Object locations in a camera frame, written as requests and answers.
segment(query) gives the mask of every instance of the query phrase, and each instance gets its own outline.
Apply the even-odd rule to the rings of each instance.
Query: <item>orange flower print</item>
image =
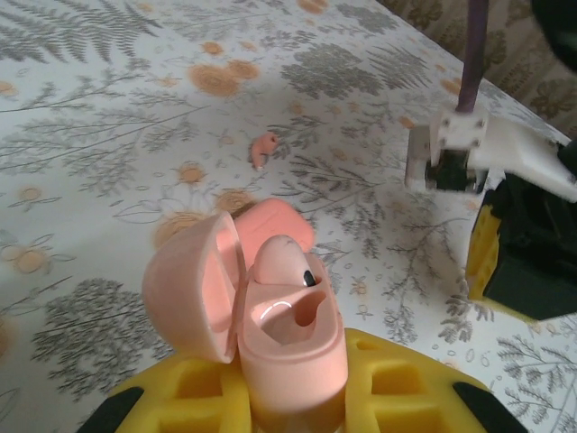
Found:
[[[328,112],[337,116],[337,115],[340,115],[343,111],[341,110],[341,108],[339,106],[330,105],[330,106],[328,106]]]
[[[465,209],[471,212],[476,212],[479,210],[479,203],[474,200],[465,200]]]
[[[543,329],[541,328],[541,324],[539,322],[533,322],[528,324],[529,326],[529,332],[531,333],[536,333],[536,334],[541,334],[541,332],[543,331]]]
[[[367,283],[364,282],[366,277],[355,278],[353,277],[353,287],[351,288],[350,294],[356,293],[357,295],[367,294]]]
[[[218,42],[205,42],[201,45],[204,52],[211,56],[220,56],[224,50]]]
[[[218,142],[220,144],[224,144],[226,146],[230,146],[231,144],[234,144],[234,138],[231,137],[230,135],[223,135],[222,137],[220,137],[218,139]]]
[[[188,69],[188,78],[197,88],[215,97],[231,97],[239,90],[239,84],[230,71],[217,66],[193,66]]]
[[[260,75],[259,67],[245,60],[231,60],[226,67],[231,75],[239,79],[255,79]]]
[[[207,215],[205,214],[192,211],[175,212],[172,215],[163,217],[154,232],[154,248],[158,250],[176,233],[193,226],[206,217]]]
[[[342,149],[331,149],[331,153],[333,156],[339,161],[347,161],[349,158],[346,156],[346,153]]]
[[[356,102],[349,102],[349,111],[351,113],[359,113],[359,111],[361,111],[361,107]]]
[[[454,80],[442,79],[441,86],[443,86],[443,88],[452,95],[458,96],[459,92],[461,91],[461,85],[455,83]]]
[[[238,217],[242,212],[256,204],[256,199],[245,189],[225,189],[216,196],[215,207]]]
[[[402,115],[398,121],[400,122],[400,124],[402,124],[403,126],[405,126],[407,129],[412,129],[415,127],[415,124],[413,123],[413,121],[411,119],[409,119],[408,117]]]
[[[9,207],[23,207],[24,212],[28,212],[32,207],[41,203],[53,203],[61,197],[42,198],[42,190],[38,187],[25,187],[18,192],[19,201]]]
[[[0,81],[0,96],[15,97],[18,95],[18,89],[8,81]]]
[[[206,176],[204,169],[195,162],[184,162],[176,169],[179,175],[179,183],[196,185]]]
[[[393,209],[394,212],[402,212],[405,210],[405,205],[402,201],[393,201],[390,204],[390,208]]]
[[[305,110],[303,109],[303,106],[300,102],[295,101],[295,102],[291,102],[290,106],[288,107],[288,110],[293,114],[293,115],[302,115]]]
[[[328,2],[326,0],[297,0],[297,5],[310,14],[320,15],[326,10]]]
[[[0,261],[11,263],[19,273],[34,273],[44,270],[50,273],[55,262],[69,262],[76,257],[65,254],[50,254],[47,245],[53,235],[45,235],[30,244],[20,244],[7,233],[0,232]]]
[[[242,41],[241,46],[248,51],[257,51],[256,45],[254,45],[252,42]]]
[[[136,7],[138,7],[141,11],[143,11],[147,14],[149,14],[150,12],[152,12],[154,10],[152,5],[149,5],[148,3],[139,3],[136,5]]]

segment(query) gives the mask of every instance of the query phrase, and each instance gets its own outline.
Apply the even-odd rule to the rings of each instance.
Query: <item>small pink object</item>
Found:
[[[265,431],[332,433],[348,379],[343,319],[322,261],[303,251],[312,227],[300,242],[279,233],[303,228],[294,209],[273,211],[286,206],[265,200],[238,228],[223,212],[172,236],[147,266],[142,298],[177,351],[225,364],[238,351]],[[247,270],[243,252],[257,249]]]
[[[266,133],[252,142],[252,166],[256,170],[262,169],[264,158],[262,155],[272,155],[279,146],[279,137],[275,133]]]

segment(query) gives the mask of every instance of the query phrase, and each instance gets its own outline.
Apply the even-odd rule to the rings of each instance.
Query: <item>tablecloth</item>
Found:
[[[480,198],[403,185],[408,129],[456,100],[461,70],[371,0],[5,0],[0,431],[74,432],[167,356],[146,263],[268,197],[315,226],[347,327],[482,380],[531,431],[577,431],[577,319],[468,302]],[[488,82],[480,101],[564,140]],[[280,145],[256,171],[266,131]]]

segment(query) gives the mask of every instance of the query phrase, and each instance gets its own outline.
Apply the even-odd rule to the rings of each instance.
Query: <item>black object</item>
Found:
[[[108,397],[77,433],[115,433],[143,394],[143,388],[132,387]]]
[[[453,389],[487,433],[528,433],[529,430],[490,392],[467,382],[454,383]]]
[[[316,286],[315,277],[313,277],[313,274],[311,271],[305,271],[304,278],[305,278],[305,284],[307,285],[307,287]]]
[[[557,158],[559,158],[559,161],[561,161],[565,168],[570,171],[577,180],[577,139],[566,146],[559,146]]]
[[[577,2],[531,0],[531,7],[554,56],[577,72]]]
[[[487,172],[467,169],[468,160],[468,152],[445,150],[435,167],[431,167],[431,161],[427,162],[426,179],[432,180],[435,188],[442,191],[481,194],[485,187]]]
[[[577,311],[577,205],[508,174],[483,205],[501,219],[483,296],[536,320]]]

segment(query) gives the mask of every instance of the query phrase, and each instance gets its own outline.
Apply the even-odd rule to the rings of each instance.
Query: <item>yellow holder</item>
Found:
[[[470,376],[402,345],[346,329],[346,433],[484,433],[453,390]],[[173,355],[116,387],[141,398],[115,433],[252,433],[249,394],[238,358],[231,364]]]

